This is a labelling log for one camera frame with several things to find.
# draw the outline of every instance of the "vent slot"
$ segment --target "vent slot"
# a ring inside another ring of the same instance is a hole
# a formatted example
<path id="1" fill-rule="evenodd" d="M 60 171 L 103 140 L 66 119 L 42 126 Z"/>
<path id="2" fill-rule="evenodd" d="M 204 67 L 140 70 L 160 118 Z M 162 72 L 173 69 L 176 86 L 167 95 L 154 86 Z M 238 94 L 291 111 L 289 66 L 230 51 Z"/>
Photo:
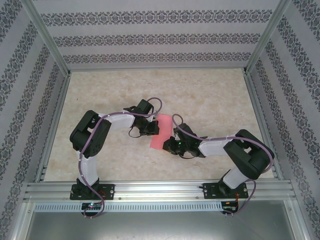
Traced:
<path id="1" fill-rule="evenodd" d="M 75 213 L 80 212 L 81 202 L 38 202 L 35 213 Z M 210 212 L 222 211 L 220 201 L 204 202 L 106 202 L 104 212 Z"/>

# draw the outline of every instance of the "floral pattern stripe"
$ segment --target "floral pattern stripe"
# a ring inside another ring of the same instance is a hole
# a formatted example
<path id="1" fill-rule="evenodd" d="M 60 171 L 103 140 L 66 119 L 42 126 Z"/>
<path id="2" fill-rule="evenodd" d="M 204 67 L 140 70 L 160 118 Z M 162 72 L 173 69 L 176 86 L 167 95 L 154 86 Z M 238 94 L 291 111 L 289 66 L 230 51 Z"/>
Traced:
<path id="1" fill-rule="evenodd" d="M 307 53 L 285 16 L 280 20 L 277 29 L 284 40 L 309 93 L 311 93 L 312 99 L 314 99 L 314 104 L 317 105 L 317 109 L 320 112 L 319 74 L 315 71 L 312 62 L 309 60 Z"/>
<path id="2" fill-rule="evenodd" d="M 250 52 L 188 52 L 64 55 L 67 64 L 247 61 Z"/>
<path id="3" fill-rule="evenodd" d="M 320 7 L 314 0 L 293 0 L 317 41 L 320 41 Z"/>
<path id="4" fill-rule="evenodd" d="M 48 27 L 118 24 L 266 23 L 272 10 L 167 10 L 42 13 Z"/>
<path id="5" fill-rule="evenodd" d="M 173 45 L 173 44 L 256 44 L 259 33 L 208 33 L 208 34 L 138 34 L 54 37 L 61 47 L 122 46 L 122 45 Z"/>
<path id="6" fill-rule="evenodd" d="M 0 45 L 22 9 L 19 0 L 7 0 L 0 10 Z"/>
<path id="7" fill-rule="evenodd" d="M 6 104 L 7 98 L 17 80 L 21 71 L 23 63 L 26 61 L 27 55 L 38 35 L 35 25 L 30 21 L 26 30 L 24 31 L 18 46 L 14 50 L 9 63 L 0 78 L 0 112 Z"/>
<path id="8" fill-rule="evenodd" d="M 292 111 L 296 126 L 299 128 L 301 138 L 305 143 L 310 160 L 316 169 L 316 174 L 320 175 L 320 145 L 317 142 L 317 138 L 314 136 L 314 131 L 312 130 L 310 124 L 308 124 L 306 113 L 300 104 L 298 96 L 294 90 L 294 86 L 289 79 L 283 62 L 277 53 L 276 47 L 271 40 L 265 46 L 265 51 L 282 87 L 283 94 L 288 102 L 288 105 L 290 106 L 290 110 Z"/>

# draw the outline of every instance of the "metal panel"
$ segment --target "metal panel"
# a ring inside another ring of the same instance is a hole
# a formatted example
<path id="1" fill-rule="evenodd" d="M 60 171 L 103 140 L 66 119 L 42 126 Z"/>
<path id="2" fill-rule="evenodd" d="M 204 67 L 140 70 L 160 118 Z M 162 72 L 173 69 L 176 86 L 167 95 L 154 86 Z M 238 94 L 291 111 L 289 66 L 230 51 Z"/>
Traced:
<path id="1" fill-rule="evenodd" d="M 16 224 L 13 228 L 11 239 L 24 240 L 27 237 L 31 219 L 34 213 L 35 203 L 22 203 L 19 214 L 16 219 Z"/>
<path id="2" fill-rule="evenodd" d="M 233 233 L 234 231 L 237 232 L 237 239 L 246 240 L 259 238 L 270 239 L 269 237 L 272 237 L 272 239 L 309 239 L 308 231 L 306 230 L 303 218 L 301 218 L 299 206 L 297 204 L 295 205 L 296 196 L 289 180 L 258 180 L 257 192 L 254 194 L 252 202 L 250 202 L 245 211 L 233 218 L 225 218 L 221 216 L 221 213 L 215 213 L 217 210 L 220 210 L 219 202 L 214 203 L 212 200 L 209 201 L 203 199 L 203 193 L 202 190 L 199 189 L 199 186 L 204 182 L 217 181 L 196 180 L 112 182 L 116 185 L 115 193 L 119 194 L 119 197 L 113 201 L 106 201 L 107 207 L 105 211 L 108 213 L 99 217 L 101 221 L 98 222 L 103 222 L 110 226 L 113 225 L 113 223 L 109 223 L 109 221 L 113 222 L 113 220 L 115 220 L 117 222 L 118 218 L 123 218 L 125 216 L 124 219 L 127 224 L 125 226 L 115 226 L 115 229 L 120 230 L 122 227 L 135 229 L 136 227 L 133 225 L 137 223 L 137 219 L 142 220 L 144 217 L 146 217 L 145 214 L 147 214 L 149 215 L 150 219 L 147 220 L 148 223 L 141 223 L 143 224 L 139 229 L 141 233 L 148 231 L 149 228 L 154 230 L 156 230 L 156 228 L 168 229 L 166 224 L 168 223 L 168 220 L 172 219 L 175 219 L 176 223 L 181 223 L 186 219 L 194 219 L 192 220 L 194 224 L 193 229 L 202 228 L 203 225 L 208 223 L 213 226 L 209 228 L 211 230 L 205 230 L 205 234 L 202 236 L 202 231 L 195 231 L 193 233 L 188 232 L 188 230 L 191 228 L 191 225 L 188 222 L 183 222 L 180 227 L 186 232 L 181 236 L 177 236 L 177 239 L 185 238 L 187 236 L 189 236 L 189 239 L 198 239 L 199 237 L 203 237 L 202 239 L 210 237 L 208 239 L 212 239 L 216 236 L 216 232 L 220 232 L 219 237 L 221 239 L 232 240 L 235 239 L 235 236 L 233 234 L 230 235 L 230 232 Z M 95 224 L 92 225 L 93 222 L 97 223 L 97 221 L 92 220 L 90 222 L 84 220 L 84 223 L 79 222 L 83 220 L 82 215 L 79 213 L 81 203 L 80 201 L 70 201 L 68 198 L 72 184 L 73 182 L 41 182 L 28 184 L 24 201 L 40 203 L 35 204 L 35 210 L 33 213 L 34 217 L 31 221 L 32 227 L 29 229 L 27 239 L 40 239 L 41 235 L 39 235 L 39 232 L 35 229 L 40 229 L 40 232 L 42 230 L 46 230 L 48 233 L 52 232 L 52 229 L 55 229 L 53 236 L 50 234 L 45 235 L 46 239 L 58 238 L 63 240 L 65 238 L 79 238 L 77 234 L 83 230 L 81 224 L 86 224 L 90 229 L 98 229 L 97 233 L 103 235 L 107 234 L 100 232 L 102 231 L 101 229 L 104 229 L 103 227 L 98 227 Z M 247 189 L 250 193 L 253 189 L 253 184 L 248 183 Z M 154 221 L 157 221 L 159 218 L 163 218 L 165 220 L 159 224 L 155 224 Z M 57 232 L 57 229 L 61 228 L 62 225 L 63 228 L 68 228 L 69 230 L 70 228 L 73 228 L 72 226 L 77 226 L 77 230 L 76 232 L 74 230 L 70 231 L 74 234 L 72 236 L 70 236 L 69 233 L 66 233 L 66 235 L 63 236 L 58 236 L 60 232 L 62 233 L 65 231 L 64 229 L 61 229 L 61 231 L 58 231 L 59 233 Z M 132 239 L 133 236 L 138 237 L 138 239 L 140 237 L 141 239 L 146 238 L 145 235 L 139 235 L 135 232 L 125 232 L 127 235 L 123 236 L 123 238 Z M 107 235 L 109 238 L 107 239 L 113 239 L 114 235 L 121 236 L 122 234 L 123 232 L 111 230 L 108 231 Z M 170 234 L 171 236 L 174 236 L 176 233 L 170 232 Z M 154 235 L 153 232 L 152 234 L 150 233 L 148 237 L 154 239 L 155 236 L 156 235 Z M 170 237 L 170 235 L 161 237 L 165 239 Z"/>
<path id="3" fill-rule="evenodd" d="M 107 212 L 97 219 L 80 213 L 34 212 L 28 240 L 292 240 L 282 201 L 255 201 L 235 217 L 217 211 Z"/>

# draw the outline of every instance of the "black mounting bracket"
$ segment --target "black mounting bracket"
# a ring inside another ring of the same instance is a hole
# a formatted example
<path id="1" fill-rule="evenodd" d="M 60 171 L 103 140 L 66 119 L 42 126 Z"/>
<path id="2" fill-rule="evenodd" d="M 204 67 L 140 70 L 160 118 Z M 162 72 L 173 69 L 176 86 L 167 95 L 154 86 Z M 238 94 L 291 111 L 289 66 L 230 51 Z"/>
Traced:
<path id="1" fill-rule="evenodd" d="M 100 194 L 104 200 L 113 200 L 115 196 L 114 184 L 99 184 L 99 179 L 91 186 Z M 71 187 L 70 200 L 100 200 L 100 198 L 84 185 L 79 178 L 76 179 L 76 184 Z"/>
<path id="2" fill-rule="evenodd" d="M 138 106 L 126 107 L 123 110 L 134 114 L 149 114 L 152 110 L 154 112 L 154 106 L 148 101 L 142 99 Z M 152 136 L 159 134 L 158 121 L 153 120 L 149 122 L 144 116 L 135 116 L 132 127 L 139 129 L 140 136 Z"/>
<path id="3" fill-rule="evenodd" d="M 241 183 L 237 188 L 232 189 L 230 192 L 223 194 L 220 189 L 220 183 L 218 182 L 206 182 L 200 186 L 203 189 L 204 199 L 235 199 L 238 193 L 239 199 L 247 199 L 249 197 L 247 185 Z"/>

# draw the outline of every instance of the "enclosure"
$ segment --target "enclosure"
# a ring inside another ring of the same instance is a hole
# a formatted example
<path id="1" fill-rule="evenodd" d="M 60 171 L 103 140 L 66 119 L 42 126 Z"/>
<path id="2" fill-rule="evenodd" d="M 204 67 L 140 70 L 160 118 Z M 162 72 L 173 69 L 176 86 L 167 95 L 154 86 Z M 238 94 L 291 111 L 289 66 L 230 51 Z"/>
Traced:
<path id="1" fill-rule="evenodd" d="M 320 239 L 319 5 L 1 0 L 0 239 Z M 88 110 L 152 97 L 199 137 L 246 129 L 272 150 L 241 213 L 200 188 L 235 167 L 229 156 L 180 158 L 124 128 L 97 155 L 112 200 L 83 217 L 71 132 Z"/>

